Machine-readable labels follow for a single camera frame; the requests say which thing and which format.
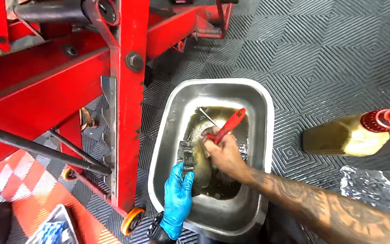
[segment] gloved hand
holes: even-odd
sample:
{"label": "gloved hand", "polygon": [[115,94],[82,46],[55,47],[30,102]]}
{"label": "gloved hand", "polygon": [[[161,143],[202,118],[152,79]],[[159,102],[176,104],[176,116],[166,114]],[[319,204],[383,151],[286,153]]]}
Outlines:
{"label": "gloved hand", "polygon": [[160,226],[172,240],[180,237],[183,222],[192,206],[191,189],[195,174],[189,172],[183,180],[182,172],[183,163],[179,163],[171,169],[171,175],[165,182],[165,211]]}

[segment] red brush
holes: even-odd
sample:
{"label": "red brush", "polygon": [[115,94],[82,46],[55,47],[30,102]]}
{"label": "red brush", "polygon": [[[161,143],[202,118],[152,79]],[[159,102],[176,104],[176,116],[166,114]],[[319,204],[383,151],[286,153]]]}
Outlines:
{"label": "red brush", "polygon": [[228,134],[231,130],[233,130],[242,119],[245,117],[246,108],[242,108],[237,110],[231,117],[227,120],[222,129],[216,134],[207,134],[207,138],[211,139],[216,145],[222,140],[222,138]]}

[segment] wristwatch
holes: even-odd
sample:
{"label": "wristwatch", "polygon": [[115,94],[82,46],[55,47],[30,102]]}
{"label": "wristwatch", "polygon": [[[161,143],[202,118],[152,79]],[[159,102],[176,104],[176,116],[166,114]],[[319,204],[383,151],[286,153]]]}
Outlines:
{"label": "wristwatch", "polygon": [[147,236],[150,241],[164,244],[175,244],[176,240],[172,240],[165,230],[160,226],[160,221],[163,218],[163,211],[160,212],[153,220],[153,223],[148,227]]}

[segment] yellow oil bottle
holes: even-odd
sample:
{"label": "yellow oil bottle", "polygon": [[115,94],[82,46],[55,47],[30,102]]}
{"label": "yellow oil bottle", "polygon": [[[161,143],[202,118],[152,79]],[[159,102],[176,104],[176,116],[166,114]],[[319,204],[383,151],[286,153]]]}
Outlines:
{"label": "yellow oil bottle", "polygon": [[303,150],[310,154],[368,156],[389,140],[390,109],[346,116],[303,132]]}

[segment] red metal frame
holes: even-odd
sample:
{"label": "red metal frame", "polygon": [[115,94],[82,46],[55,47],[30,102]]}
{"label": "red metal frame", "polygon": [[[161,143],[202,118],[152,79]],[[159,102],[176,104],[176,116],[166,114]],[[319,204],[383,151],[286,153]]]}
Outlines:
{"label": "red metal frame", "polygon": [[[25,26],[18,20],[7,21],[4,0],[0,0],[0,49],[9,51],[9,43],[41,31],[55,38],[40,45],[0,56],[0,129],[27,139],[35,139],[54,125],[60,133],[81,147],[78,110],[102,94],[100,76],[116,78],[116,181],[117,194],[106,201],[126,214],[135,199],[139,153],[144,67],[171,47],[183,51],[188,36],[224,38],[232,4],[178,7],[154,10],[149,0],[127,0],[117,6],[119,29],[113,35],[96,6],[90,19],[100,35],[90,31],[70,33],[54,24]],[[219,22],[220,28],[211,22]],[[64,52],[70,45],[77,56]],[[138,54],[144,61],[140,71],[128,68],[125,58]],[[0,160],[16,148],[0,143]],[[62,146],[62,151],[73,152]],[[106,193],[75,169],[79,179],[97,194]]]}

